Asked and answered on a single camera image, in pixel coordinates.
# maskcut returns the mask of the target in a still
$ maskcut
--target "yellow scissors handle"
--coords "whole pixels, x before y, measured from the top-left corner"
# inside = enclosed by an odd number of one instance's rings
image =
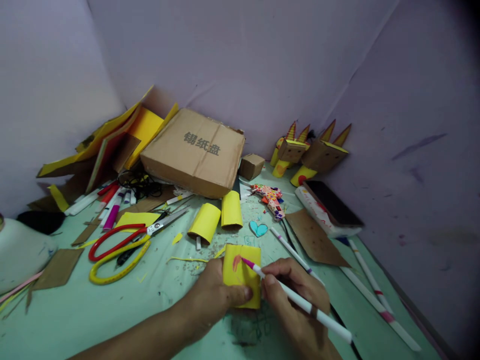
[[[117,251],[112,252],[110,255],[105,256],[103,259],[97,261],[91,268],[90,274],[88,278],[90,281],[96,285],[108,285],[111,283],[116,282],[117,280],[120,280],[123,278],[125,275],[127,275],[129,272],[132,271],[132,269],[139,263],[140,259],[145,255],[145,252],[149,249],[149,246],[152,244],[151,241],[149,241],[151,238],[150,235],[146,234],[143,239],[137,241],[137,242],[132,242],[131,244],[119,248]],[[118,274],[115,274],[110,277],[98,277],[97,276],[97,271],[99,268],[105,264],[108,263],[110,260],[116,258],[118,255],[121,253],[126,252],[127,250],[137,248],[139,246],[143,245],[143,247],[140,250],[140,253],[133,259],[133,261],[122,271],[120,271]]]

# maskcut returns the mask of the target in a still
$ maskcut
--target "phone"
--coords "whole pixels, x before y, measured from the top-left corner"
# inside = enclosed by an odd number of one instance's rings
[[[323,206],[334,225],[343,227],[365,225],[323,181],[306,180],[303,186]]]

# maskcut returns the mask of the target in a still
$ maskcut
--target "wall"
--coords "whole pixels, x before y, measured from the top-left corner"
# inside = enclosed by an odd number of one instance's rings
[[[0,49],[0,212],[14,217],[44,196],[42,164],[73,155],[125,107],[84,1],[2,1]]]
[[[132,105],[173,102],[245,130],[270,159],[295,119],[331,112],[397,0],[89,0],[112,81]]]
[[[459,355],[473,353],[480,254],[478,34],[463,10],[401,1],[328,121],[352,122],[327,183],[361,239]]]

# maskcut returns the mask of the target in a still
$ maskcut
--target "heart cutout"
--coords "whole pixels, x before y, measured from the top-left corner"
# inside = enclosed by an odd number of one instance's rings
[[[250,221],[249,225],[250,225],[251,231],[253,231],[253,233],[257,238],[261,237],[262,235],[265,235],[269,230],[267,225],[265,224],[258,225],[255,221]]]

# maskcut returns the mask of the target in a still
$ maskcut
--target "scissors blade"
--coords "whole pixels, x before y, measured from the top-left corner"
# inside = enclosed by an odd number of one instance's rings
[[[164,228],[165,226],[167,226],[171,222],[174,222],[175,220],[177,220],[179,217],[181,217],[183,214],[185,214],[188,210],[190,210],[189,206],[187,206],[186,208],[184,208],[180,211],[174,212],[173,214],[163,218],[162,220],[154,222],[152,225],[150,225],[146,229],[146,233],[148,235],[152,236],[153,234],[155,234],[160,229]]]

